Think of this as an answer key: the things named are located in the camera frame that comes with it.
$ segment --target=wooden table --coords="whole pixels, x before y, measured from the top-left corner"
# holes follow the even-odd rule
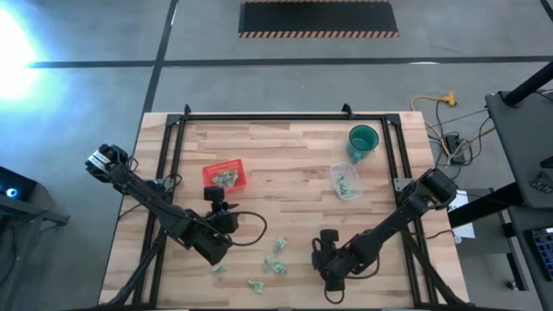
[[[419,112],[401,112],[405,144],[412,174],[418,177],[433,167],[433,157]],[[137,173],[155,177],[166,113],[144,116],[139,133]],[[365,184],[358,200],[340,200],[329,180],[328,169],[347,161],[349,130],[357,124],[372,126],[382,136],[377,121],[201,121],[186,123],[179,174],[183,183],[175,190],[175,204],[197,213],[210,210],[203,200],[201,168],[216,162],[241,158],[248,186],[243,192],[226,196],[239,203],[237,211],[263,214],[269,229],[261,241],[249,247],[233,246],[222,263],[228,271],[220,276],[195,251],[186,251],[169,239],[165,253],[159,308],[405,308],[412,306],[399,234],[386,242],[380,252],[380,272],[369,280],[346,280],[346,299],[338,306],[323,296],[323,281],[311,266],[311,239],[319,230],[334,228],[340,242],[355,233],[376,226],[396,209],[391,191],[385,146],[380,143],[356,169]],[[395,132],[391,133],[397,165],[401,165]],[[168,166],[172,150],[169,150]],[[136,201],[126,197],[121,212]],[[107,266],[100,302],[109,301],[127,281],[138,264],[147,210],[127,214],[118,223]],[[236,242],[253,240],[262,228],[259,219],[240,215]],[[423,216],[427,235],[449,229],[447,214],[428,212]],[[273,255],[278,236],[288,245],[277,258],[288,265],[285,276],[263,272],[263,259]],[[430,259],[444,281],[463,300],[467,291],[451,235],[428,240]],[[370,267],[366,273],[374,270]],[[417,266],[419,284],[426,296],[423,273]],[[262,295],[253,292],[248,281],[265,282]],[[149,293],[147,277],[145,292]],[[331,293],[333,299],[338,293]]]

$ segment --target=green mug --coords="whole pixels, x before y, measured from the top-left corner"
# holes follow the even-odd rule
[[[352,158],[353,164],[356,164],[359,160],[365,159],[377,145],[377,131],[370,126],[357,125],[349,132],[346,152]]]

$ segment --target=yellow and black striped mat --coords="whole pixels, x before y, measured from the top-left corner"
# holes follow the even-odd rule
[[[397,38],[387,0],[249,0],[240,38]]]

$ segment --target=clear plastic container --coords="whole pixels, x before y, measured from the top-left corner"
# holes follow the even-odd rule
[[[355,200],[363,194],[363,183],[352,164],[340,162],[330,167],[334,190],[342,200]]]

